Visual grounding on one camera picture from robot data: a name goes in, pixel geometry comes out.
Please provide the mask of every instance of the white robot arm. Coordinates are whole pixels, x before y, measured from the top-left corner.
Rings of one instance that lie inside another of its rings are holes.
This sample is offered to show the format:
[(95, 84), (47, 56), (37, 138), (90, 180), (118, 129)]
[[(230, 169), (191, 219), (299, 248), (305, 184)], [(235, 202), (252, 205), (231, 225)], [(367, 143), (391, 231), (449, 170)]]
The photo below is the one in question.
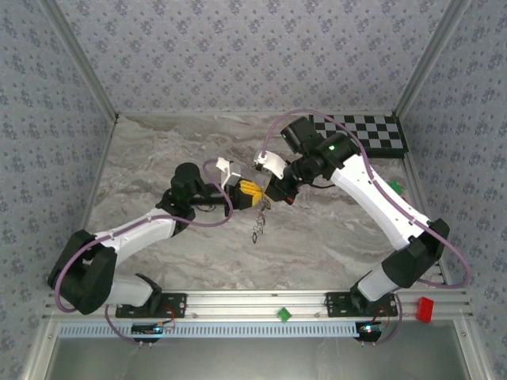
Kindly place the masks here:
[[(80, 230), (72, 234), (48, 277), (55, 295), (62, 295), (82, 314), (92, 313), (103, 304), (142, 307), (150, 303), (154, 292), (161, 291), (159, 287), (143, 275), (116, 275), (119, 264), (148, 245), (183, 231), (196, 216), (194, 205), (222, 204), (228, 215), (230, 206), (224, 192), (232, 208), (239, 210), (252, 207), (261, 198), (261, 189), (241, 178), (237, 164), (219, 158), (216, 167), (222, 171), (222, 191), (213, 184), (204, 184), (199, 168), (186, 162), (177, 167), (171, 189), (144, 216), (99, 233)], [(76, 256), (87, 245), (89, 249)]]
[[(412, 286), (440, 259), (443, 245), (414, 222), (429, 226), (443, 238), (448, 236), (448, 225), (441, 219), (430, 222), (373, 169), (371, 179), (357, 146), (349, 137), (335, 134), (324, 139), (303, 117), (289, 124), (281, 134), (292, 151), (302, 157), (289, 163), (272, 152), (257, 153), (254, 159), (257, 169), (273, 173), (266, 195), (292, 204), (299, 186), (311, 184), (322, 175), (351, 195), (377, 222), (395, 248), (393, 254), (351, 289), (351, 297), (359, 310), (372, 307), (377, 300), (400, 287)], [(408, 220), (388, 202), (374, 181), (414, 219)]]

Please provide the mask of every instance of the green block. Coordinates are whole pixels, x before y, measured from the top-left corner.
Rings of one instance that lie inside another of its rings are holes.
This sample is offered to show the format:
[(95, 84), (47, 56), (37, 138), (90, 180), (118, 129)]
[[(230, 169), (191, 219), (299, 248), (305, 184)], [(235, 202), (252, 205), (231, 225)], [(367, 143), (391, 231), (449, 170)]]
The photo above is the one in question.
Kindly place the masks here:
[(278, 311), (278, 313), (276, 313), (276, 315), (282, 320), (283, 323), (285, 323), (286, 321), (288, 321), (292, 317), (292, 314), (290, 314), (288, 312), (288, 310), (285, 309), (284, 307), (282, 307)]
[(395, 190), (396, 194), (398, 194), (399, 196), (401, 194), (403, 194), (402, 186), (398, 182), (396, 182), (395, 180), (392, 180), (391, 182), (389, 182), (389, 186), (391, 186), (391, 188), (393, 190)]

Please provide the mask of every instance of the chain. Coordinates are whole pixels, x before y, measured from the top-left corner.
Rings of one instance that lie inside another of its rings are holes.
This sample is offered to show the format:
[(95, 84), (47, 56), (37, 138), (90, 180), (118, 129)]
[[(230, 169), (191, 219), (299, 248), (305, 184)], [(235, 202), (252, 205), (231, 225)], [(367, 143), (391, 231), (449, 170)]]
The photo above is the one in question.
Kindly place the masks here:
[(253, 227), (252, 241), (254, 244), (257, 243), (257, 239), (264, 233), (264, 227), (266, 225), (265, 212), (271, 210), (271, 203), (263, 196), (261, 199), (261, 206), (257, 214), (256, 225)]

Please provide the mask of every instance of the black mounting bracket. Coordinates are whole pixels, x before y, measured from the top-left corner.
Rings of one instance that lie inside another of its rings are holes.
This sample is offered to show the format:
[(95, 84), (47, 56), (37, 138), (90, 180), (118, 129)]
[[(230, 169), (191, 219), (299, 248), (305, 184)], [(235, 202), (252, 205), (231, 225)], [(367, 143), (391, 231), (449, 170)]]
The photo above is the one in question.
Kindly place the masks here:
[(116, 318), (150, 318), (170, 319), (172, 311), (174, 318), (185, 318), (187, 309), (187, 294), (185, 293), (162, 293), (160, 303), (155, 310), (150, 311), (146, 307), (135, 307), (132, 305), (118, 305)]
[(333, 291), (326, 293), (324, 304), (327, 307), (329, 318), (339, 317), (386, 317), (384, 310), (387, 310), (389, 317), (398, 315), (395, 296), (392, 293), (384, 295), (378, 301), (372, 303), (372, 307), (361, 313), (352, 303), (349, 291)]
[(275, 202), (293, 204), (299, 187), (312, 184), (318, 176), (329, 180), (336, 168), (344, 168), (344, 162), (359, 153), (355, 142), (342, 133), (324, 139), (306, 117), (290, 123), (281, 134), (292, 152), (302, 157), (287, 161), (282, 179), (271, 176), (265, 194)]
[[(55, 289), (60, 273), (72, 256), (93, 240), (95, 236), (84, 230), (71, 235), (48, 277), (51, 289)], [(63, 277), (60, 294), (79, 313), (91, 314), (109, 297), (115, 266), (114, 249), (100, 243), (94, 245), (71, 265)]]

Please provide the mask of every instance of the blue floral wallpaper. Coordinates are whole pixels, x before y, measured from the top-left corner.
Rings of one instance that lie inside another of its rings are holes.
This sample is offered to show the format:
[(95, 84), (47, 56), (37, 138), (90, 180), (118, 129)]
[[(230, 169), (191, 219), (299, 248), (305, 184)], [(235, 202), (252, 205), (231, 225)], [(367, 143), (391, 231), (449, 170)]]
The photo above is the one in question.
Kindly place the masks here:
[(15, 379), (110, 125), (38, 3), (0, 13), (0, 378)]
[(506, 100), (507, 3), (473, 2), (403, 126), (429, 206), (471, 262), (469, 294), (498, 378), (507, 378)]
[(448, 0), (60, 0), (119, 112), (391, 110)]

